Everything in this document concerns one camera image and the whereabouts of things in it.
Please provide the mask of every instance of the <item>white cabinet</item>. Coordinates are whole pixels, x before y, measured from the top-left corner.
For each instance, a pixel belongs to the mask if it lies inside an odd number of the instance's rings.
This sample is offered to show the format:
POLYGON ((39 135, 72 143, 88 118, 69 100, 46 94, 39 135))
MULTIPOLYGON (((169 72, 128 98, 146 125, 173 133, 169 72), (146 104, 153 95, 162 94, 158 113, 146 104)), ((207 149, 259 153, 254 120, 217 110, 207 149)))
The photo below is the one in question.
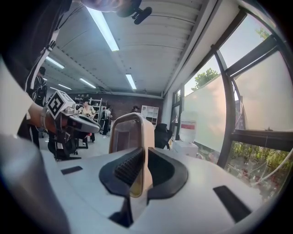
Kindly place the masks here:
POLYGON ((141 114, 151 122, 154 127, 157 125, 157 118, 159 115, 159 107, 154 106, 142 106, 141 107, 141 114))

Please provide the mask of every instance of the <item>gray floor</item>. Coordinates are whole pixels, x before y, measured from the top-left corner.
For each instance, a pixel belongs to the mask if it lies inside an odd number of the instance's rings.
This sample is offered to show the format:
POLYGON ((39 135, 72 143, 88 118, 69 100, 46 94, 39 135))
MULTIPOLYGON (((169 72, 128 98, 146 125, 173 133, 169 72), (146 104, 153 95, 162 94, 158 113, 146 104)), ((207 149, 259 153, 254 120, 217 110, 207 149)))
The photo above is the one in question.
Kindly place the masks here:
MULTIPOLYGON (((100 156, 103 154, 108 154, 109 152, 109 142, 110 137, 102 136, 100 133, 95 134, 95 143, 92 143, 90 141, 90 138, 88 137, 88 149, 78 149, 78 155, 71 154, 71 157, 81 157, 81 158, 90 158, 94 156, 100 156)), ((40 142, 40 149, 48 150, 48 141, 49 136, 45 134, 44 138, 39 138, 40 142)))

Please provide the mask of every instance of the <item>window frame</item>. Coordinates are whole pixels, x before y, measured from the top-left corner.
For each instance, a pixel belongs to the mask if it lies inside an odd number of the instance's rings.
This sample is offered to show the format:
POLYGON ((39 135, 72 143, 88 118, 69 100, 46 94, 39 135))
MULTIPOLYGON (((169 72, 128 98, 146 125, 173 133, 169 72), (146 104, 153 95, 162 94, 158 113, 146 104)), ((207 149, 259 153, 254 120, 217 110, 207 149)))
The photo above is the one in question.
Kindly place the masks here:
POLYGON ((207 55, 203 58, 203 60, 197 65, 197 67, 193 70, 190 76, 182 83, 180 86, 180 101, 173 104, 172 109, 176 106, 179 107, 179 117, 178 123, 175 124, 177 126, 176 140, 179 140, 179 130, 180 130, 180 116, 183 110, 183 102, 184 102, 184 86, 185 84, 192 79, 192 77, 209 61, 212 56, 216 57, 221 76, 223 79, 225 96, 226 96, 226 126, 224 133, 224 140, 222 149, 220 152, 220 156, 217 162, 217 165, 225 168, 229 153, 231 150, 232 142, 238 141, 247 144, 257 145, 261 147, 277 149, 282 151, 291 151, 293 148, 293 132, 278 132, 278 131, 253 131, 253 130, 238 130, 235 129, 235 116, 236 116, 236 107, 235 107, 235 99, 234 99, 234 90, 238 94, 238 88, 236 86, 236 82, 234 81, 234 77, 242 74, 248 69, 256 66, 258 63, 268 58, 275 52, 279 51, 286 63, 287 69, 289 71, 289 75, 293 85, 293 66, 290 61, 293 61, 293 55, 288 52, 286 44, 283 43, 283 40, 274 33, 274 30, 266 24, 262 19, 258 16, 254 15, 249 10, 239 7, 240 11, 228 28, 225 30, 223 35, 219 38, 219 40, 211 45, 211 50, 207 53, 207 55), (232 64, 227 68, 225 60, 220 52, 220 47, 227 41, 227 39, 234 33, 234 31, 238 28, 238 26, 243 22, 247 15, 252 15, 255 19, 261 22, 268 30, 271 31, 271 35, 264 40, 261 44, 255 47, 252 51, 250 51, 247 55, 242 57, 240 60, 232 64))

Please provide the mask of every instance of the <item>person in white shirt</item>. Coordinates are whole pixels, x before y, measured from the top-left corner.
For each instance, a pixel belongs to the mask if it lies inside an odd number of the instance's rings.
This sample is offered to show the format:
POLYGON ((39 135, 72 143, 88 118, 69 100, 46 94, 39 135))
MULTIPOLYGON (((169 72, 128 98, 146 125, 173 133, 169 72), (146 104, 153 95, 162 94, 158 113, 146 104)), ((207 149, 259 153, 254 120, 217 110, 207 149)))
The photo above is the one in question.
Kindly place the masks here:
MULTIPOLYGON (((96 115, 96 111, 94 110, 94 108, 91 105, 88 104, 88 98, 85 97, 82 101, 83 101, 83 106, 78 109, 79 113, 86 116, 86 117, 94 118, 96 115)), ((91 134, 91 141, 93 143, 95 143, 95 134, 94 133, 91 134)), ((86 144, 87 137, 84 138, 82 140, 82 142, 83 142, 83 144, 86 144)))
POLYGON ((108 132, 108 125, 109 125, 109 120, 112 118, 111 115, 111 106, 107 105, 107 108, 105 110, 105 124, 104 124, 104 130, 102 135, 107 135, 108 132))

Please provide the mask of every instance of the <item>watch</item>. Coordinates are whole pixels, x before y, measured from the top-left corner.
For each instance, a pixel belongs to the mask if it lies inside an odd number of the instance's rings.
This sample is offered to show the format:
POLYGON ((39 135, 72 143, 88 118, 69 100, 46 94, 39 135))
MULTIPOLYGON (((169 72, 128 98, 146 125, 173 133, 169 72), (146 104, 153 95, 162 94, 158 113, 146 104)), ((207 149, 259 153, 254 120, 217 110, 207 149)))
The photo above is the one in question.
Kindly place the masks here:
POLYGON ((47 116, 48 109, 45 106, 41 112, 41 127, 46 129, 46 116, 47 116))

